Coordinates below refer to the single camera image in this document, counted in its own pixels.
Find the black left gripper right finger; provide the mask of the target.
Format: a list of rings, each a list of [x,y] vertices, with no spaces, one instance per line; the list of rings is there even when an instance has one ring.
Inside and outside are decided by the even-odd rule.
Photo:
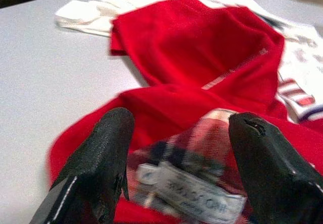
[[[258,223],[322,223],[322,175],[276,126],[233,114],[229,137]]]

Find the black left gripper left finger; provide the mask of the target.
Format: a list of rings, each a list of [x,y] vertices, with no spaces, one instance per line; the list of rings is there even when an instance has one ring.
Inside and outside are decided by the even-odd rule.
[[[31,223],[113,223],[121,195],[129,199],[127,156],[133,114],[108,111],[68,158]]]

